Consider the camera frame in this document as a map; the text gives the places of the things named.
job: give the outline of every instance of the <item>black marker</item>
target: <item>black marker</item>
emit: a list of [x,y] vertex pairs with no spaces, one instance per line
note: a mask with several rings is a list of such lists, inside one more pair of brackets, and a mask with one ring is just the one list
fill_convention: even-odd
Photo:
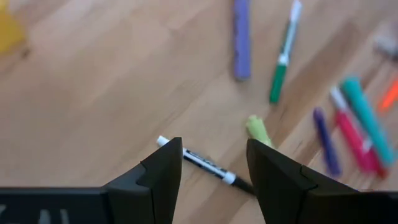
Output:
[[[157,143],[160,147],[164,146],[168,142],[169,140],[163,136],[159,136],[159,138],[157,139]],[[256,195],[253,191],[253,186],[244,181],[242,178],[238,177],[236,174],[230,171],[216,166],[214,163],[200,157],[199,155],[189,151],[188,149],[183,148],[183,157],[184,159],[195,164],[196,166],[215,175],[219,179],[226,182],[228,185],[235,186],[251,195]]]

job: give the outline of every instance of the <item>green marker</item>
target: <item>green marker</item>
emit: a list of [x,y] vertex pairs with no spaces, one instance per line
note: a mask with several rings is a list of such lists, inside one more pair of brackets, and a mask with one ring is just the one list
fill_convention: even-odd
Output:
[[302,8],[303,5],[300,1],[295,0],[293,2],[292,10],[290,12],[289,26],[285,36],[285,42],[279,54],[278,65],[275,70],[274,81],[272,82],[271,93],[269,96],[270,103],[278,103],[279,101],[279,95],[284,82],[287,66],[289,66],[290,52],[293,48]]

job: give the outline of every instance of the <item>pink marker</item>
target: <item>pink marker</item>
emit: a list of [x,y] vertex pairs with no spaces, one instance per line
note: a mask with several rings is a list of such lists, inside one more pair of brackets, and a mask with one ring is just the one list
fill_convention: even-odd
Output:
[[338,87],[333,87],[330,95],[338,109],[336,123],[344,134],[359,167],[363,172],[377,172],[380,176],[384,177],[384,169],[380,166],[376,153],[372,149],[372,144],[369,140],[365,140],[343,94]]

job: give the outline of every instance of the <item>purple marker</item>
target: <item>purple marker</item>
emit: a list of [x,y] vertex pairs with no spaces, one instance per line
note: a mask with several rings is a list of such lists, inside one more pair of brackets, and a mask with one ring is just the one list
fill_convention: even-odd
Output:
[[331,137],[326,128],[325,118],[321,108],[315,108],[313,111],[313,118],[318,128],[318,135],[322,142],[324,149],[325,162],[328,166],[328,171],[333,177],[338,177],[341,174],[340,165],[336,155],[335,147],[331,141]]
[[238,80],[247,80],[251,76],[250,43],[250,0],[234,2],[235,58],[234,75]]

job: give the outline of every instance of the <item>wooden floor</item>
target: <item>wooden floor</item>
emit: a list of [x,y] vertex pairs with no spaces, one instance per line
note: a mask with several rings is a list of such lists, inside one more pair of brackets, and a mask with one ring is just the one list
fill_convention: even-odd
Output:
[[[396,0],[303,0],[278,106],[268,104],[291,0],[252,0],[252,78],[236,82],[232,0],[11,0],[30,52],[0,61],[0,185],[97,186],[183,137],[185,147],[249,178],[244,124],[264,118],[278,150],[325,172],[313,127],[321,106],[343,161],[339,181],[398,190],[359,173],[333,124],[328,91],[362,78],[376,105],[396,65],[373,49]],[[398,108],[381,119],[395,147]],[[184,162],[174,223],[264,223],[256,200]]]

